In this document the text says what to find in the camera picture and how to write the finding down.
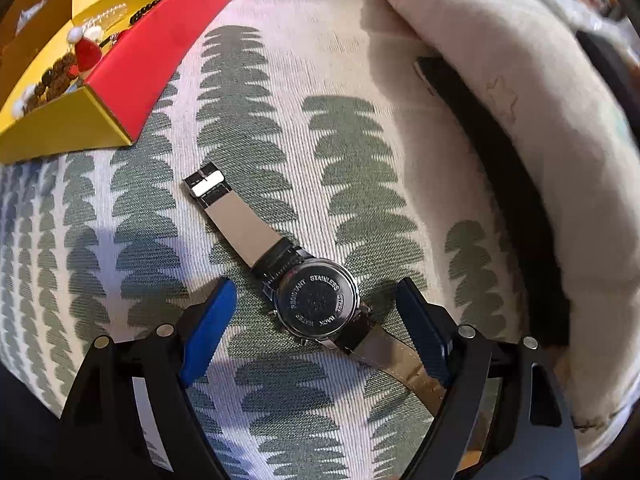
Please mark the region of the yellow cardboard box tray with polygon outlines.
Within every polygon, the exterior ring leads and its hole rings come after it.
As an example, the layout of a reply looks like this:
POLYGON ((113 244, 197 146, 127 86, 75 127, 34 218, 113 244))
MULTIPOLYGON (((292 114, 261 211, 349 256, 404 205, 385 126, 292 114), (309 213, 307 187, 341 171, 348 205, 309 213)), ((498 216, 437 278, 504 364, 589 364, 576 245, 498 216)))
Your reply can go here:
POLYGON ((186 52, 232 0, 72 0, 1 55, 1 161, 135 144, 186 52))

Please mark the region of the white bunny carrot hair clip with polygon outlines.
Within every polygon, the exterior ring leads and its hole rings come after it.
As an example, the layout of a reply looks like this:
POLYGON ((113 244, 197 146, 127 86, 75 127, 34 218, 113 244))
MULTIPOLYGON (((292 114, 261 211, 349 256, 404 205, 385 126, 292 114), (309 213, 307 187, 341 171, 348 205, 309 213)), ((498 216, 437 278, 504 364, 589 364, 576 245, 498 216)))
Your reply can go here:
POLYGON ((22 95, 14 101, 11 110, 13 119, 19 120, 23 118, 28 110, 32 108, 32 103, 38 101, 35 88, 36 86, 34 84, 30 84, 26 87, 22 95))

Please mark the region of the green leaf pattern bedspread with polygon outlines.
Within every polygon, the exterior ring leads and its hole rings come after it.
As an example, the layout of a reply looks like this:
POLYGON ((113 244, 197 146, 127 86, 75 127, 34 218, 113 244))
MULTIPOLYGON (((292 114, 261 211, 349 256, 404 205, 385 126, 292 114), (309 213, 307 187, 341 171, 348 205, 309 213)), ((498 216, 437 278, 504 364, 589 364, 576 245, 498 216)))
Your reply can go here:
POLYGON ((515 260, 460 122, 386 0, 232 0, 135 144, 1 162, 6 479, 576 479, 572 421, 526 335, 515 260), (211 162, 256 214, 354 277, 372 318, 411 278, 452 318, 435 415, 287 333, 183 179, 211 162), (178 322, 236 309, 186 388, 178 322))

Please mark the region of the pearl hair claw clip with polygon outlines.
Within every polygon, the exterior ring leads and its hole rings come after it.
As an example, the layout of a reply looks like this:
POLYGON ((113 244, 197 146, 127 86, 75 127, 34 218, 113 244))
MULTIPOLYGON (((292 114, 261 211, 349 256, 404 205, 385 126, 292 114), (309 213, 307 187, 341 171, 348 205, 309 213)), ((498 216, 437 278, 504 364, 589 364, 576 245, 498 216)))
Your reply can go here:
POLYGON ((110 29, 112 26, 119 23, 126 16, 127 11, 128 8, 126 3, 115 4, 105 11, 96 14, 92 18, 87 18, 82 22, 80 28, 83 32, 88 32, 88 30, 93 30, 96 27, 99 27, 102 32, 104 32, 104 30, 110 29))

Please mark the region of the wristwatch with tan strap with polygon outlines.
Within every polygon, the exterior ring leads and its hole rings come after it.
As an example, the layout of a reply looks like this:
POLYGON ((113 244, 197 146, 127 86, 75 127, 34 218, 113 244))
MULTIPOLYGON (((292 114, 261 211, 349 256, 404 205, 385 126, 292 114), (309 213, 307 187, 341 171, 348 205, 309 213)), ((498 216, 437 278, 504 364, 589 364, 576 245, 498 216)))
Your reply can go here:
POLYGON ((250 268, 284 330, 342 352, 403 384, 435 415, 445 389, 419 353, 375 322, 344 266, 317 258, 274 230, 209 162, 183 179, 195 203, 250 268))

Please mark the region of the red santa hat clip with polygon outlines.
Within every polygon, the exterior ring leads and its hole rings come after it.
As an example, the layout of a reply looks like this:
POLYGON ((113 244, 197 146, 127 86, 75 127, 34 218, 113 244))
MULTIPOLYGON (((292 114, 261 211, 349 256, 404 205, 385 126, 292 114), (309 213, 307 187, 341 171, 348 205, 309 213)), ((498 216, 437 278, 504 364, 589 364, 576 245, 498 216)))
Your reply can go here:
POLYGON ((85 79, 101 61, 102 50, 96 42, 87 38, 78 26, 67 33, 67 43, 74 50, 79 77, 85 79))

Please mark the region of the beige pillow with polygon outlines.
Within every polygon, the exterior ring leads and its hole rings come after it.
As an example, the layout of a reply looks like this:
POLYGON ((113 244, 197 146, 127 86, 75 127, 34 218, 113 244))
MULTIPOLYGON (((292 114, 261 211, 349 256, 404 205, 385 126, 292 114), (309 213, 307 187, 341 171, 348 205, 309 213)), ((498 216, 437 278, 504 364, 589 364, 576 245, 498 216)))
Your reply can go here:
POLYGON ((563 385, 579 459, 639 396, 639 151, 576 32, 618 32, 579 0, 387 0, 498 119, 544 202, 570 302, 563 385))

